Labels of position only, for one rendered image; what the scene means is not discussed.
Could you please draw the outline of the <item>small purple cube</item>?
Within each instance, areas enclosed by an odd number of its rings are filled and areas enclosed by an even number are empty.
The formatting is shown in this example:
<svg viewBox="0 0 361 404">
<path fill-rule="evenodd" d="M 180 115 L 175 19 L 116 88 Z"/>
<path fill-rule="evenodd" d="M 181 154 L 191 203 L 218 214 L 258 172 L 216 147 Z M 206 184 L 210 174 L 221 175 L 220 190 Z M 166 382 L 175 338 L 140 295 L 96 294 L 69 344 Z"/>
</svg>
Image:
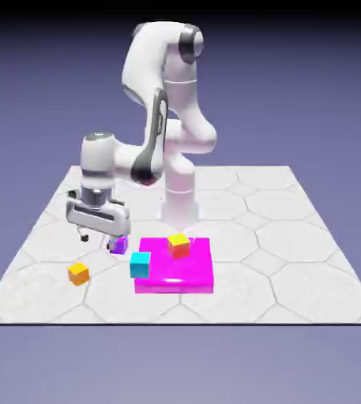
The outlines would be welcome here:
<svg viewBox="0 0 361 404">
<path fill-rule="evenodd" d="M 127 248 L 128 248 L 128 237 L 122 236 L 117 239 L 115 244 L 115 250 L 110 253 L 123 255 L 126 253 Z"/>
</svg>

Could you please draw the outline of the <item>large magenta box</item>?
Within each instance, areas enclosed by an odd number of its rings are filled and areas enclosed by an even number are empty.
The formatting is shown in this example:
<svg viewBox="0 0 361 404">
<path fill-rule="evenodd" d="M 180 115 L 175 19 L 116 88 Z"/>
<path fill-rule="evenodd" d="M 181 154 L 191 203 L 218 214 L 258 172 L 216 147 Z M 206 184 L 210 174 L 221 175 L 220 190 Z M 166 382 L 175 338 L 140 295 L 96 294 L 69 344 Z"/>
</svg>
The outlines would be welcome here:
<svg viewBox="0 0 361 404">
<path fill-rule="evenodd" d="M 190 254 L 172 258 L 166 238 L 142 238 L 140 252 L 151 253 L 148 278 L 135 278 L 136 294 L 212 294 L 214 275 L 208 238 L 191 238 Z"/>
</svg>

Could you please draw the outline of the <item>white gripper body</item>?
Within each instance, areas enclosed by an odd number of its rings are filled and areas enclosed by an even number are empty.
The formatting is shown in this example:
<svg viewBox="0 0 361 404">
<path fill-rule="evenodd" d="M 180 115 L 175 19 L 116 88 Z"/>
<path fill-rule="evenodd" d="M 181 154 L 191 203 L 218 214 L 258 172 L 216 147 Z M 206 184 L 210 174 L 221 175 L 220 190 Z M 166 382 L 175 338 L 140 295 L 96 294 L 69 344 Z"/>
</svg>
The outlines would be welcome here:
<svg viewBox="0 0 361 404">
<path fill-rule="evenodd" d="M 107 200 L 95 208 L 80 199 L 69 198 L 66 202 L 66 220 L 90 230 L 122 237 L 130 234 L 130 210 L 126 204 Z"/>
</svg>

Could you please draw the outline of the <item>small orange cube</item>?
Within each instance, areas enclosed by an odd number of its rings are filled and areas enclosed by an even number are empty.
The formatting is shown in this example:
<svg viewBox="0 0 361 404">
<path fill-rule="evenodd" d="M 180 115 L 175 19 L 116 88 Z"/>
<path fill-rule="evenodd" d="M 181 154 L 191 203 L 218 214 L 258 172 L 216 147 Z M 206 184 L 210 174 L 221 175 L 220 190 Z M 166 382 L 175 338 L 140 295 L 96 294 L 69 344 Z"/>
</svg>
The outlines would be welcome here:
<svg viewBox="0 0 361 404">
<path fill-rule="evenodd" d="M 67 271 L 69 280 L 75 286 L 80 286 L 90 279 L 88 267 L 81 262 L 72 264 L 70 267 L 68 267 Z"/>
</svg>

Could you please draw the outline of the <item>small cyan cube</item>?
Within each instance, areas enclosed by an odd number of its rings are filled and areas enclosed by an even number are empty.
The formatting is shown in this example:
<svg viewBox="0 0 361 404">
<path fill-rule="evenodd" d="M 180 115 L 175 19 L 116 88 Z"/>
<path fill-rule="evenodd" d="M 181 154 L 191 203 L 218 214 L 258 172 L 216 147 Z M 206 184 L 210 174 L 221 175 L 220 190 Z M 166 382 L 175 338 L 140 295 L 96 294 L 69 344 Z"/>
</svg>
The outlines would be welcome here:
<svg viewBox="0 0 361 404">
<path fill-rule="evenodd" d="M 149 277 L 150 252 L 133 252 L 130 257 L 130 277 L 147 279 Z"/>
</svg>

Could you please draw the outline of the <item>small yellow cube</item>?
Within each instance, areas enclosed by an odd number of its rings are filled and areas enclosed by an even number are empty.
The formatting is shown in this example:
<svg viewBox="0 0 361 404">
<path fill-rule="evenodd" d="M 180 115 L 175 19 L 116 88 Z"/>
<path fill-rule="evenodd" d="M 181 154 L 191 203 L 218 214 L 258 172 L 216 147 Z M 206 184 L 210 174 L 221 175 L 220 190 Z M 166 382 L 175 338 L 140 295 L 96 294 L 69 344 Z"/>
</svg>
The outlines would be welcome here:
<svg viewBox="0 0 361 404">
<path fill-rule="evenodd" d="M 190 239 L 185 234 L 174 234 L 167 238 L 167 249 L 173 259 L 190 255 Z"/>
</svg>

